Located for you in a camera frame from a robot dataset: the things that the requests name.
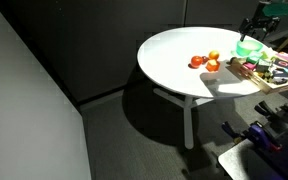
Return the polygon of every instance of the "gray wall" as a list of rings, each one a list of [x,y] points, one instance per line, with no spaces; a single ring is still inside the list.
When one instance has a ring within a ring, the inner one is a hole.
[[[90,180],[81,115],[0,14],[0,180]]]
[[[186,0],[8,0],[78,102],[142,79],[141,43],[183,25]],[[258,0],[189,0],[185,26],[238,30]]]

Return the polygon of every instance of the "red object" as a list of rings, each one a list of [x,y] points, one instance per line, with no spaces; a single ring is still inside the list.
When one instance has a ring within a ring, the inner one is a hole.
[[[207,61],[206,69],[209,72],[218,71],[219,67],[220,67],[220,63],[216,61],[215,59],[211,59]]]
[[[191,66],[193,68],[198,68],[203,63],[203,58],[201,56],[193,56],[191,59]]]
[[[275,146],[274,144],[270,144],[270,149],[272,151],[280,151],[282,149],[282,146],[281,147],[278,147],[278,146]]]
[[[210,58],[206,56],[202,56],[202,58],[203,58],[203,64],[207,63],[207,61],[210,60]]]
[[[249,70],[254,70],[256,68],[256,64],[252,64],[252,63],[249,63],[249,62],[246,62],[243,64],[247,69]]]

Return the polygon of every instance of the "food item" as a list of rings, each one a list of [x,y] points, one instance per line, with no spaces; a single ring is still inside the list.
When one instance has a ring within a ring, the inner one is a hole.
[[[206,69],[209,72],[218,71],[219,67],[220,67],[220,63],[217,60],[210,59],[207,61]]]
[[[246,62],[249,62],[249,63],[252,63],[252,64],[257,64],[258,61],[259,61],[259,58],[255,57],[255,56],[248,56],[246,58]]]
[[[271,67],[272,61],[271,60],[264,60],[264,59],[259,59],[258,63],[256,65],[256,72],[266,72],[268,69]]]
[[[191,59],[191,66],[193,68],[198,68],[203,63],[203,58],[201,56],[193,56]]]
[[[247,69],[252,70],[252,71],[256,68],[256,64],[252,64],[249,62],[243,63],[243,66],[245,66]]]
[[[208,58],[207,56],[202,56],[203,58],[203,64],[207,63],[208,60],[210,60],[210,58]]]
[[[213,50],[213,51],[211,51],[211,52],[208,54],[208,57],[209,57],[210,59],[215,59],[215,60],[217,60],[217,59],[220,57],[220,53],[219,53],[218,51],[216,51],[216,50]]]
[[[288,62],[281,60],[281,59],[275,59],[275,61],[273,62],[273,64],[279,68],[284,68],[287,72],[288,72]]]
[[[263,72],[254,72],[254,75],[256,75],[258,77],[263,77],[264,73]]]
[[[262,59],[266,59],[266,60],[271,60],[276,52],[270,47],[270,48],[266,48],[265,50],[263,50],[262,52]]]
[[[288,54],[286,52],[279,52],[275,56],[288,62]]]

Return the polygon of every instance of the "wooden tray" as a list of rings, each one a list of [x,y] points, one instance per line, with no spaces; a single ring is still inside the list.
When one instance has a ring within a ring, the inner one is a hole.
[[[268,83],[264,81],[261,77],[254,74],[253,71],[247,69],[243,63],[246,62],[244,58],[232,58],[231,67],[238,74],[251,82],[253,82],[258,88],[265,94],[288,91],[288,82],[281,85],[276,85],[273,83]]]

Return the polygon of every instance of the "white round table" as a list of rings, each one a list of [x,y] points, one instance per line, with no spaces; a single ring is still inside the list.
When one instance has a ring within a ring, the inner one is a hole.
[[[178,28],[149,38],[138,51],[138,63],[148,78],[165,89],[185,95],[185,101],[181,101],[154,89],[156,94],[184,108],[185,146],[188,149],[194,146],[191,108],[213,99],[241,97],[259,91],[251,82],[235,76],[226,64],[233,57],[231,51],[235,50],[240,37],[237,32],[219,28]],[[208,56],[212,50],[220,53],[218,72],[208,72],[206,64],[198,69],[189,67],[193,56]]]

